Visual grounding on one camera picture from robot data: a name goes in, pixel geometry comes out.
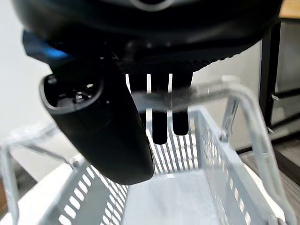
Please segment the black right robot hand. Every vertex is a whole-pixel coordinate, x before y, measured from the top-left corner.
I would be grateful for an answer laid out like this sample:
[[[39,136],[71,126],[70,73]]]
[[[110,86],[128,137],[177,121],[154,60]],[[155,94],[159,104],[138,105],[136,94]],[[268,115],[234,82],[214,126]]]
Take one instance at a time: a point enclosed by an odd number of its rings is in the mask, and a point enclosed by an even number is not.
[[[193,73],[257,43],[280,0],[14,0],[28,56],[52,73],[45,109],[104,176],[132,185],[153,176],[146,114],[132,92],[188,89]]]

